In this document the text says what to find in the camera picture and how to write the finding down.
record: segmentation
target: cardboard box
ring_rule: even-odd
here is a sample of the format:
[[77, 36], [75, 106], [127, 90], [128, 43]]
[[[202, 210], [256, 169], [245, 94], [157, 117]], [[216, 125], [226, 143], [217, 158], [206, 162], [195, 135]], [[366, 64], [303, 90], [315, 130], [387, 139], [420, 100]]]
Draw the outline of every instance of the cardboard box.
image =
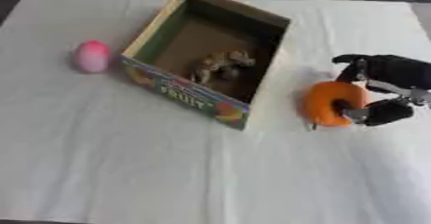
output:
[[[242, 130], [289, 23], [232, 0], [171, 0], [121, 61], [139, 85]], [[256, 65], [234, 81], [214, 80], [211, 88], [190, 81], [196, 61], [235, 50], [248, 51]]]

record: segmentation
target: table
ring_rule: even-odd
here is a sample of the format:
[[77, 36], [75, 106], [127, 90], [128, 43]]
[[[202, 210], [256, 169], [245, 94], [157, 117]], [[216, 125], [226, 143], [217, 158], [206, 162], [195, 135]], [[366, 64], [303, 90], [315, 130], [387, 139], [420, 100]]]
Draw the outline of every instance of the table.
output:
[[166, 0], [21, 0], [0, 28], [0, 218], [430, 223], [431, 112], [309, 132], [295, 109], [339, 54], [431, 61], [409, 5], [241, 1], [292, 19], [244, 132], [69, 66], [81, 41], [123, 48]]

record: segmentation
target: orange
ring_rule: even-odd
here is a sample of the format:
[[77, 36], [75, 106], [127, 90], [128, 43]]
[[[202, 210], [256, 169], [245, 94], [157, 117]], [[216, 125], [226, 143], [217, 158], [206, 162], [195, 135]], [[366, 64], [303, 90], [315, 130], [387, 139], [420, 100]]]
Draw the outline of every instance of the orange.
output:
[[362, 109], [368, 102], [366, 91], [345, 82], [322, 82], [304, 96], [305, 114], [317, 125], [348, 126], [350, 121], [334, 110], [335, 101], [345, 101], [352, 109]]

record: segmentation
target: white paper surface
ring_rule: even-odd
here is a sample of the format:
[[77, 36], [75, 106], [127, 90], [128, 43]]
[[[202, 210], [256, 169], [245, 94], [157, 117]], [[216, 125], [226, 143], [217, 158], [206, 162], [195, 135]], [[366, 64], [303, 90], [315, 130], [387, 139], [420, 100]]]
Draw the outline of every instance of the white paper surface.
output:
[[339, 54], [431, 61], [409, 6], [242, 1], [292, 26], [238, 132], [67, 64], [84, 40], [127, 45], [166, 0], [21, 0], [0, 28], [0, 218], [431, 223], [430, 111], [316, 132], [295, 111], [304, 87], [339, 73]]

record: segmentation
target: ball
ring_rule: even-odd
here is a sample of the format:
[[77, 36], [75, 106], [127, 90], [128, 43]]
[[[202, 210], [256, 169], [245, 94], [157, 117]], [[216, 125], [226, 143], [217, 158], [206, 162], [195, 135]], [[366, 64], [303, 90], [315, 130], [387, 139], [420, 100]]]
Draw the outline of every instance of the ball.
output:
[[75, 65], [86, 73], [105, 72], [111, 60], [110, 48], [97, 40], [81, 43], [73, 59]]

